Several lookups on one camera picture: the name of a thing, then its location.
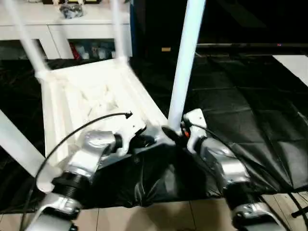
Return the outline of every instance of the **floor tile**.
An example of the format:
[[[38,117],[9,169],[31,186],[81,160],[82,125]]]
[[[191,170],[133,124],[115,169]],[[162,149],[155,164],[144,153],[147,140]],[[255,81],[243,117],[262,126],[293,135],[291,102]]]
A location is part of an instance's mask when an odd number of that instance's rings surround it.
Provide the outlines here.
[[[224,199],[191,201],[197,231],[234,231]]]
[[[80,231],[96,231],[98,218],[98,208],[82,210],[74,224]]]
[[[147,208],[99,210],[97,231],[193,231],[189,202],[158,203]]]
[[[286,224],[286,226],[290,229],[291,226],[288,223],[288,220],[280,208],[277,199],[274,195],[263,195],[263,199],[267,202],[267,204],[276,212],[277,216],[282,219],[282,221]]]
[[[20,224],[20,214],[5,214],[0,222],[1,231],[17,231]]]
[[[300,192],[298,196],[301,206],[308,206],[308,192]]]
[[[277,200],[277,203],[281,211],[283,212],[285,218],[287,219],[287,223],[291,227],[291,230],[306,231],[307,229],[303,217],[299,216],[297,218],[293,218],[291,216],[291,213],[298,210],[292,199],[287,194],[276,194],[274,195],[274,197]],[[300,196],[294,194],[294,197],[299,201],[302,206],[305,206],[304,202],[301,201]]]

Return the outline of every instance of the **black tarp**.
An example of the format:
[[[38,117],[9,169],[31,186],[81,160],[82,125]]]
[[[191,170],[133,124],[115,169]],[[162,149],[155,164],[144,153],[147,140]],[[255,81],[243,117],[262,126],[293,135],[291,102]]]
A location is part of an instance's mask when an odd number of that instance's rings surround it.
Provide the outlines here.
[[[83,64],[49,61],[51,69]],[[167,116],[176,60],[130,64]],[[2,62],[0,109],[43,153],[40,86],[28,61]],[[308,87],[270,56],[196,58],[185,112],[201,108],[208,127],[246,165],[259,193],[308,189]],[[30,177],[1,151],[0,210],[20,212]],[[36,192],[32,207],[42,198]],[[101,169],[86,207],[149,205],[219,197],[215,179],[180,150],[158,147]]]

